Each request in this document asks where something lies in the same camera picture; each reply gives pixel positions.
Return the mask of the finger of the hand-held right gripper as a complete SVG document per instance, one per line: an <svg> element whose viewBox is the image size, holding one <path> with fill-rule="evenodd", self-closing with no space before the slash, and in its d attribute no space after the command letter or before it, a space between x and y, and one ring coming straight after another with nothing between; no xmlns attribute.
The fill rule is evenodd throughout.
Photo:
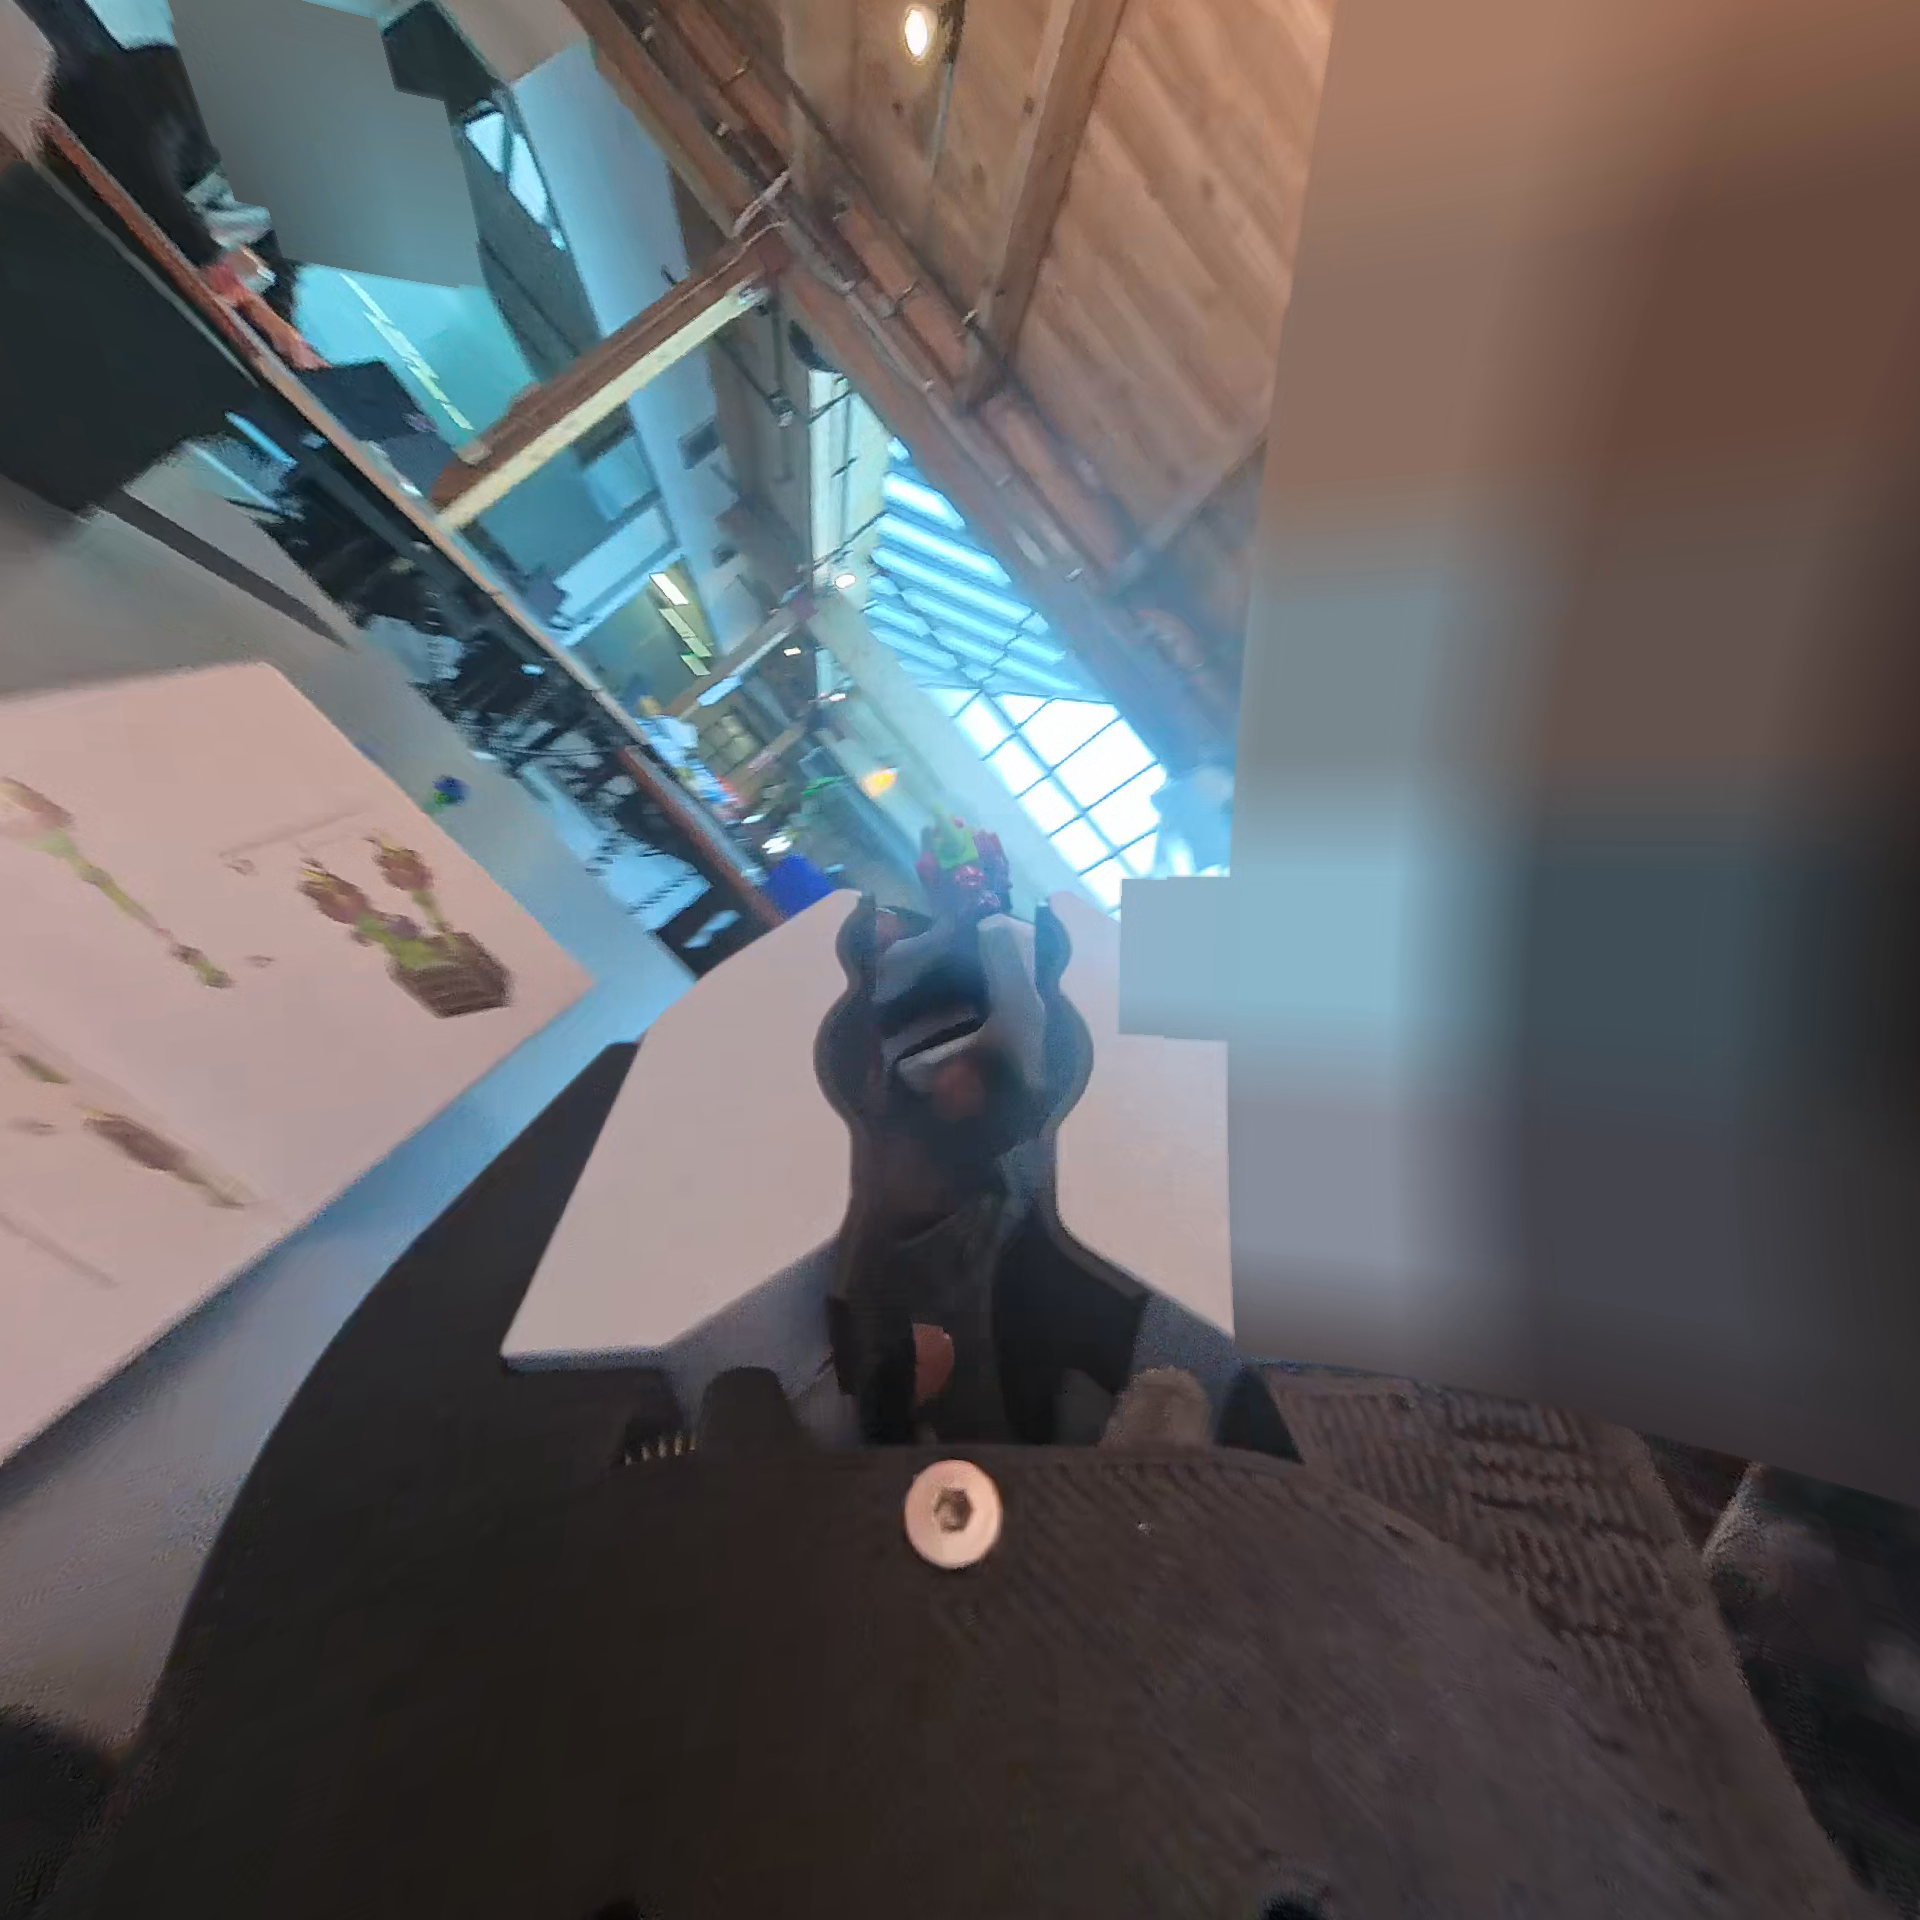
<svg viewBox="0 0 1920 1920"><path fill-rule="evenodd" d="M981 1070L997 1097L1015 1102L1024 1117L1044 1117L1048 1009L1040 991L1033 925L1020 918L985 918L981 975L987 991Z"/></svg>
<svg viewBox="0 0 1920 1920"><path fill-rule="evenodd" d="M872 1022L887 1072L934 1072L976 1045L990 1016L977 924L948 921L878 960Z"/></svg>

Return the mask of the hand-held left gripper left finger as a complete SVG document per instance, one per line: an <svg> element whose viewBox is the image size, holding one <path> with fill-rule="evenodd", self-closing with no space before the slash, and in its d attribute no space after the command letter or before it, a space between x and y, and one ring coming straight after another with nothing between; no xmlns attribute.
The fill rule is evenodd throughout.
<svg viewBox="0 0 1920 1920"><path fill-rule="evenodd" d="M819 1045L860 906L804 906L644 1030L501 1344L511 1368L712 1368L728 1336L766 1336L766 1365L804 1362L821 1310L792 1292L853 1192Z"/></svg>

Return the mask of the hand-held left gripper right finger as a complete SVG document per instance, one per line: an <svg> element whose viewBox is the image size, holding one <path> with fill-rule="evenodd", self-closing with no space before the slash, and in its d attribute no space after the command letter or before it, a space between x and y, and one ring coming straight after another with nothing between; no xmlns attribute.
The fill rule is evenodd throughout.
<svg viewBox="0 0 1920 1920"><path fill-rule="evenodd" d="M1120 1024L1120 925L1079 894L1036 911L1044 1012L1040 1260L1086 1313L1166 1303L1233 1335L1227 1048Z"/></svg>

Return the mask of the small purple toy brick flower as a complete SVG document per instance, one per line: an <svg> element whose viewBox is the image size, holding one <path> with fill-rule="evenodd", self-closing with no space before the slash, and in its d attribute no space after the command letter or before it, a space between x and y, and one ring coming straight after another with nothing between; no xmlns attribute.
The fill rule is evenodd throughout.
<svg viewBox="0 0 1920 1920"><path fill-rule="evenodd" d="M1009 861L995 831L940 810L920 831L916 873L934 921L976 924L1012 911Z"/></svg>

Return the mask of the skylight window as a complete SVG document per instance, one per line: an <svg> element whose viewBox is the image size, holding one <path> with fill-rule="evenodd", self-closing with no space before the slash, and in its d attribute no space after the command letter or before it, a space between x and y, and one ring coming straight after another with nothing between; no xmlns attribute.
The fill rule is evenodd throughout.
<svg viewBox="0 0 1920 1920"><path fill-rule="evenodd" d="M1115 918L1123 885L1156 865L1161 760L897 438L872 535L870 631Z"/></svg>

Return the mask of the white instruction booklet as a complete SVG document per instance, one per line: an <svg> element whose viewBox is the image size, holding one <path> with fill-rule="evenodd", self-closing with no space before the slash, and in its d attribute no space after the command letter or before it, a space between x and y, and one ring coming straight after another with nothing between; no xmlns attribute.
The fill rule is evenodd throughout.
<svg viewBox="0 0 1920 1920"><path fill-rule="evenodd" d="M4 701L1 777L11 1456L591 974L270 665Z"/></svg>

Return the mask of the black toy box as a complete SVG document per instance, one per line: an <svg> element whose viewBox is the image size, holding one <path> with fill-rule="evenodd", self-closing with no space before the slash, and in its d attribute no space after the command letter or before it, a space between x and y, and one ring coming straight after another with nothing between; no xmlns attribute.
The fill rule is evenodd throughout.
<svg viewBox="0 0 1920 1920"><path fill-rule="evenodd" d="M36 161L7 159L4 589L71 543L88 513L129 508L136 532L345 649L348 637L304 599L129 494L239 415L273 420L296 446L312 434L76 193Z"/></svg>

